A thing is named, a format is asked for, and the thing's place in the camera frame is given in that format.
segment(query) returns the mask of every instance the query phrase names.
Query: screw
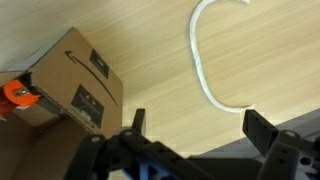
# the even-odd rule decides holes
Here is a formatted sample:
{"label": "screw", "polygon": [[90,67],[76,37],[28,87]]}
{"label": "screw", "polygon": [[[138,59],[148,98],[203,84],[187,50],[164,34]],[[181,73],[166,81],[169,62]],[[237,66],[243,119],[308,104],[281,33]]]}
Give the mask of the screw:
{"label": "screw", "polygon": [[286,134],[287,134],[288,136],[291,136],[291,137],[294,137],[294,136],[295,136],[295,134],[294,134],[293,132],[291,132],[291,131],[286,131]]}
{"label": "screw", "polygon": [[126,136],[131,136],[131,135],[132,135],[132,132],[131,132],[131,131],[126,131],[126,132],[124,133],[124,135],[126,135]]}
{"label": "screw", "polygon": [[91,141],[92,141],[92,142],[98,142],[98,141],[100,141],[100,137],[98,137],[98,136],[93,137],[93,138],[91,139]]}

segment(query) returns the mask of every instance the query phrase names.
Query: wooden table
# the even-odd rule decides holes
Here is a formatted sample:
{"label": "wooden table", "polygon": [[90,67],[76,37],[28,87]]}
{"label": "wooden table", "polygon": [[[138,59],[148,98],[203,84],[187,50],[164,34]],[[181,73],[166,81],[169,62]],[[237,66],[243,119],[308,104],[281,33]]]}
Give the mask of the wooden table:
{"label": "wooden table", "polygon": [[[2,69],[78,28],[124,83],[123,124],[147,109],[147,136],[181,155],[243,137],[243,114],[212,106],[191,56],[188,23],[196,0],[25,0],[0,2]],[[278,124],[320,107],[320,1],[223,1],[197,26],[213,94]]]}

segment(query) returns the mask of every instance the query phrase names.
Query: white cord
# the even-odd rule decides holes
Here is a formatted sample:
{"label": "white cord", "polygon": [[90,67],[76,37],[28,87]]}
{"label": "white cord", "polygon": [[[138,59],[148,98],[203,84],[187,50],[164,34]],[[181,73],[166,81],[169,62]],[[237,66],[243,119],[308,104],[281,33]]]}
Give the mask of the white cord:
{"label": "white cord", "polygon": [[[201,58],[199,55],[199,51],[198,51],[198,47],[197,47],[197,38],[196,38],[196,24],[197,24],[197,20],[200,16],[200,13],[202,12],[202,10],[210,3],[215,2],[216,0],[202,0],[197,7],[194,9],[191,19],[190,19],[190,24],[189,24],[189,30],[190,30],[190,44],[191,44],[191,50],[192,50],[192,54],[193,54],[193,59],[195,62],[195,66],[197,69],[197,74],[200,80],[200,84],[202,87],[202,90],[204,91],[204,93],[206,94],[207,98],[210,100],[210,102],[215,105],[217,108],[227,111],[227,112],[231,112],[231,113],[241,113],[242,111],[245,111],[246,109],[253,109],[253,105],[250,106],[241,106],[241,107],[229,107],[226,106],[224,104],[222,104],[221,102],[219,102],[217,99],[215,99],[213,97],[213,95],[211,94],[206,79],[203,75],[203,70],[202,70],[202,65],[201,65]],[[250,3],[250,0],[239,0],[241,2],[245,2],[245,3]]]}

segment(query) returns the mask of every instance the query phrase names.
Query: orange clip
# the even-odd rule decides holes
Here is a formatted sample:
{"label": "orange clip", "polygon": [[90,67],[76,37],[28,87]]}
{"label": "orange clip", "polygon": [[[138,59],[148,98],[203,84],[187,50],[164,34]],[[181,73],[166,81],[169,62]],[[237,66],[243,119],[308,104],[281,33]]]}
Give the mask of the orange clip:
{"label": "orange clip", "polygon": [[19,80],[12,80],[3,86],[9,101],[18,106],[30,106],[38,101],[39,95],[33,95]]}

